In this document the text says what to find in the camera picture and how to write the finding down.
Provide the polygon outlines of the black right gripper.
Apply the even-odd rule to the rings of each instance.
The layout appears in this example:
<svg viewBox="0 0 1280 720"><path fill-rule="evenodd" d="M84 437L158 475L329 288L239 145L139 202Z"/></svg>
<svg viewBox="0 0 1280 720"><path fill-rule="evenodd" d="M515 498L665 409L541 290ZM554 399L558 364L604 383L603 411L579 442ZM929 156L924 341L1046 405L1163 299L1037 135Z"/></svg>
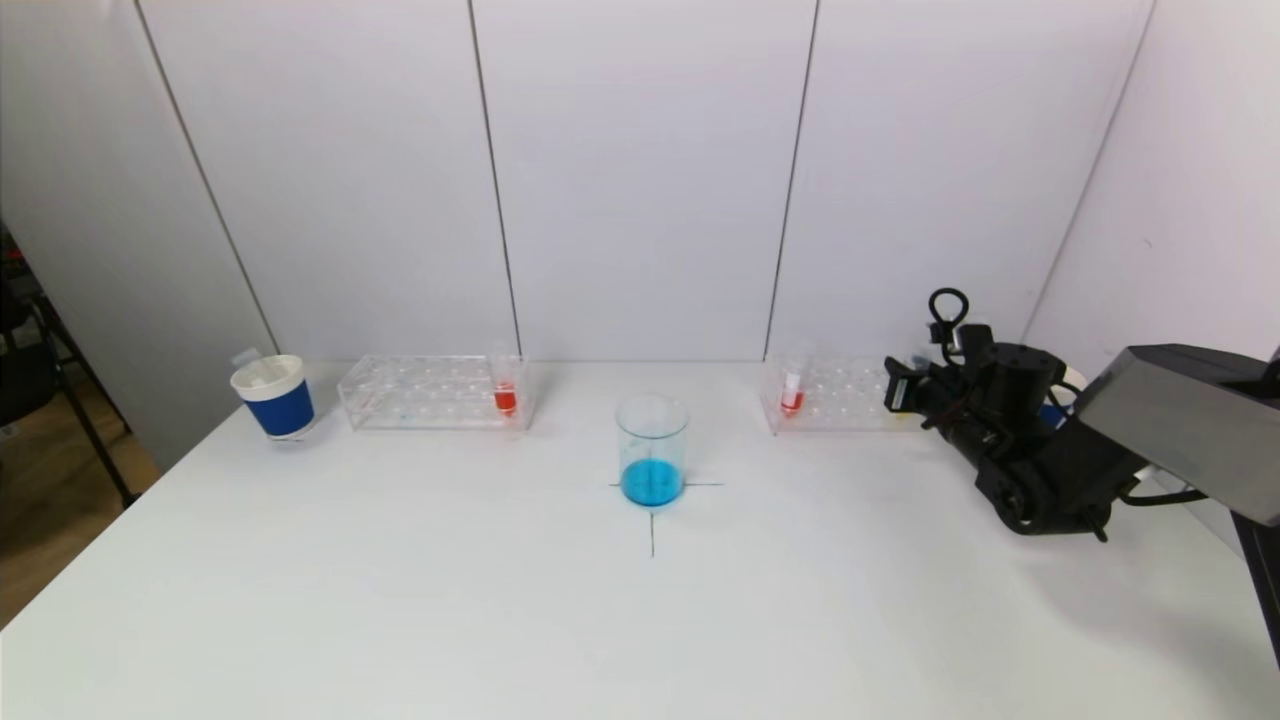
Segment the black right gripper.
<svg viewBox="0 0 1280 720"><path fill-rule="evenodd" d="M943 368L927 360L901 363L884 357L887 387L884 407L890 413L941 413L947 401Z"/></svg>

